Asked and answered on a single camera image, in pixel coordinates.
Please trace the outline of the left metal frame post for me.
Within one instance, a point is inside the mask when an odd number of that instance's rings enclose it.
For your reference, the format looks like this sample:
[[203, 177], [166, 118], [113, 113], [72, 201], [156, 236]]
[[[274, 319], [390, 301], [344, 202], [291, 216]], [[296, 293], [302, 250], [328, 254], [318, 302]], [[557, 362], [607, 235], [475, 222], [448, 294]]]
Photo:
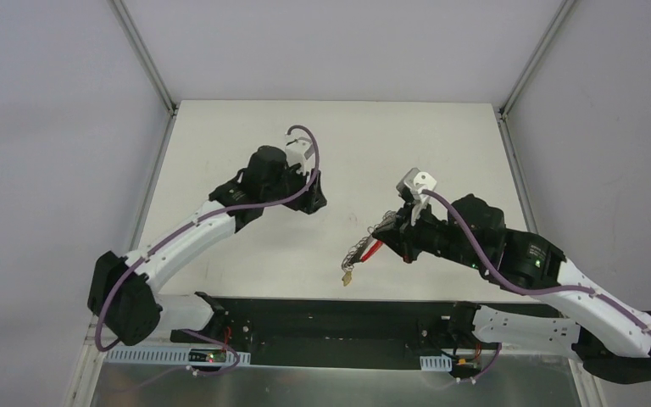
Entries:
[[133, 53], [141, 65], [146, 77], [153, 90], [156, 92], [159, 101], [164, 106], [169, 116], [173, 117], [177, 112], [177, 102], [171, 96], [171, 93], [157, 68], [151, 53], [144, 42], [140, 31], [136, 26], [130, 10], [123, 0], [108, 0], [108, 5], [112, 9], [121, 29], [129, 42]]

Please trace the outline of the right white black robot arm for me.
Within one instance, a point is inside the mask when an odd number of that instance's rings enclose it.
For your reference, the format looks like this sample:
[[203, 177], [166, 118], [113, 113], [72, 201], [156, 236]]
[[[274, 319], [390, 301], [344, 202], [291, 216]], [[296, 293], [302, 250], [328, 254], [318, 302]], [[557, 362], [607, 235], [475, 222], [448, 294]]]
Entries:
[[607, 382], [651, 382], [651, 311], [612, 298], [550, 241], [509, 229], [504, 212], [484, 200], [460, 198], [448, 205], [448, 216], [441, 220], [406, 198], [372, 235], [405, 263], [431, 254], [475, 269], [500, 289], [557, 311], [555, 317], [537, 317], [458, 302], [447, 324], [454, 345], [517, 344], [574, 360]]

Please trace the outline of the metal frame post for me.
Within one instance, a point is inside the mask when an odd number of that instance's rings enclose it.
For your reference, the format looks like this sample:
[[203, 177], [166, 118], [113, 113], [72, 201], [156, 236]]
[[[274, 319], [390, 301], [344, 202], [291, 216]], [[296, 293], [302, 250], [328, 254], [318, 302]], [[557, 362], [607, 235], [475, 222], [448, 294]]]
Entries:
[[164, 106], [169, 116], [173, 117], [177, 112], [177, 102], [171, 96], [171, 93], [157, 68], [151, 53], [144, 42], [140, 31], [136, 26], [130, 10], [123, 0], [108, 0], [108, 5], [112, 9], [121, 29], [129, 42], [133, 53], [141, 65], [146, 77], [153, 90], [156, 92], [159, 101]]
[[536, 74], [537, 68], [546, 57], [547, 52], [551, 48], [551, 45], [557, 38], [571, 12], [578, 5], [578, 3], [578, 0], [563, 0], [559, 3], [559, 6], [557, 7], [553, 18], [549, 21], [545, 31], [538, 40], [535, 49], [526, 61], [523, 70], [512, 86], [504, 103], [498, 109], [498, 112], [503, 120], [509, 116], [510, 112], [519, 101], [521, 95], [526, 89], [527, 84]]

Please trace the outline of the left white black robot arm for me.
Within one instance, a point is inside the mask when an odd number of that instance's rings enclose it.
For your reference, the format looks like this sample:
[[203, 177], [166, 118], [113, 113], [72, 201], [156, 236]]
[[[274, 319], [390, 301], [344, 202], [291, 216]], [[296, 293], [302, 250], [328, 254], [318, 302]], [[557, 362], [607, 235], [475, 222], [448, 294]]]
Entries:
[[257, 220], [265, 208], [284, 205], [311, 215], [325, 207], [319, 164], [312, 142], [260, 147], [245, 168], [157, 242], [124, 255], [102, 254], [94, 266], [88, 309], [127, 346], [156, 331], [181, 329], [205, 343], [218, 341], [225, 321], [205, 294], [163, 295], [161, 289], [206, 249]]

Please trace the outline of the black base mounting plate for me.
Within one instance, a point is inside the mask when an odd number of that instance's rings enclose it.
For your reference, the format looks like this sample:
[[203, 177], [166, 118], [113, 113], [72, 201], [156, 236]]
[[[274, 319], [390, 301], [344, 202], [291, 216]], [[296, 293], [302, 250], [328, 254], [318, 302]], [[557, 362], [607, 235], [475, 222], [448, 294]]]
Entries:
[[471, 302], [225, 298], [195, 338], [170, 332], [172, 343], [227, 339], [254, 365], [346, 369], [420, 368], [420, 357], [471, 349], [478, 308]]

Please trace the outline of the red keyring holder with rings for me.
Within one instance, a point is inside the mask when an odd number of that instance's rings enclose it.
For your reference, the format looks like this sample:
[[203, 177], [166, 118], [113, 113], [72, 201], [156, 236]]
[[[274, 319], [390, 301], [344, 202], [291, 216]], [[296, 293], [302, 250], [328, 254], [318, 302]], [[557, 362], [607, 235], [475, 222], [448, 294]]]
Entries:
[[367, 229], [367, 235], [362, 237], [347, 252], [342, 260], [341, 269], [343, 272], [342, 285], [347, 287], [353, 279], [353, 269], [356, 264], [367, 261], [381, 246], [382, 242], [373, 237], [373, 232], [378, 227], [384, 226], [392, 220], [392, 213], [388, 212], [381, 222]]

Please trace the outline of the right metal frame post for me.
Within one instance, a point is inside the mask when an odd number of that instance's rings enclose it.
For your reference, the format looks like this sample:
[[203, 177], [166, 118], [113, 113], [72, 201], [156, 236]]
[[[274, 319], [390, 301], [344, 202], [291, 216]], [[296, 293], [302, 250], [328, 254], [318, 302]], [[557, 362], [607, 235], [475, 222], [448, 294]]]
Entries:
[[547, 52], [551, 48], [551, 45], [557, 38], [571, 12], [578, 5], [578, 3], [578, 0], [563, 0], [559, 3], [559, 6], [557, 7], [553, 18], [549, 21], [545, 31], [538, 40], [535, 49], [526, 61], [523, 70], [512, 86], [504, 103], [498, 109], [498, 112], [503, 120], [509, 116], [510, 112], [519, 101], [521, 95], [526, 89], [527, 84], [536, 74], [537, 68], [546, 57]]

